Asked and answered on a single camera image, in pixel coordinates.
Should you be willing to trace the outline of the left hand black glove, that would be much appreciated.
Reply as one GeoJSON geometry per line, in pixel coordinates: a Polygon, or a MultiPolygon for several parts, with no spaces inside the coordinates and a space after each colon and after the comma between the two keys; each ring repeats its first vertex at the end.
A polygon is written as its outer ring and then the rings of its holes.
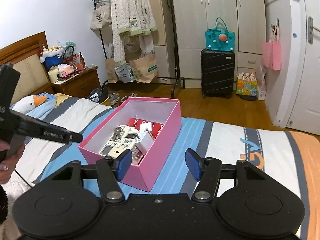
{"type": "Polygon", "coordinates": [[[2,185],[6,184],[10,180],[24,149],[25,145],[22,144],[15,154],[10,157],[6,157],[1,161],[1,224],[4,223],[8,215],[8,197],[2,185]]]}

